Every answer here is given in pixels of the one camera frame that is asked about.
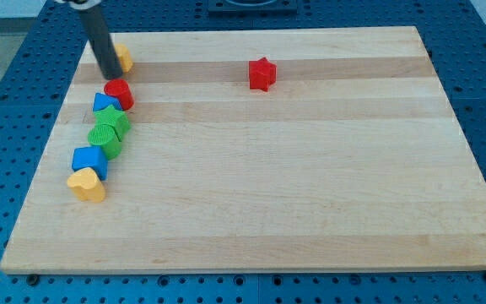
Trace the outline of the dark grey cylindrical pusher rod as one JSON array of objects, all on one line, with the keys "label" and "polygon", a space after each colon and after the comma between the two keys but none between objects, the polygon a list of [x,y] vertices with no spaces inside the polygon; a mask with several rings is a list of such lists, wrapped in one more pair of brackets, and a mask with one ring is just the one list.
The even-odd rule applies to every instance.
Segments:
[{"label": "dark grey cylindrical pusher rod", "polygon": [[107,80],[120,78],[122,66],[100,3],[80,3],[76,9],[101,74]]}]

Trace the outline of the white rod mount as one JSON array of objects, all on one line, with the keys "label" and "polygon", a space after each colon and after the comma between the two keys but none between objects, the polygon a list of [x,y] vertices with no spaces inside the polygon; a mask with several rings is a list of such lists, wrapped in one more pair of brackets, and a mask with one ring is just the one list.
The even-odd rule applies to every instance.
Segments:
[{"label": "white rod mount", "polygon": [[54,0],[56,3],[68,4],[76,10],[87,10],[101,4],[101,0]]}]

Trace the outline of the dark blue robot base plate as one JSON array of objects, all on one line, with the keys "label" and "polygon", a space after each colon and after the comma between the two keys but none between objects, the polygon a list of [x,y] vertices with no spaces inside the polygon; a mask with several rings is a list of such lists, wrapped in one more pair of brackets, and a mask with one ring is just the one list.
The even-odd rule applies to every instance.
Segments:
[{"label": "dark blue robot base plate", "polygon": [[296,13],[298,0],[208,0],[210,14]]}]

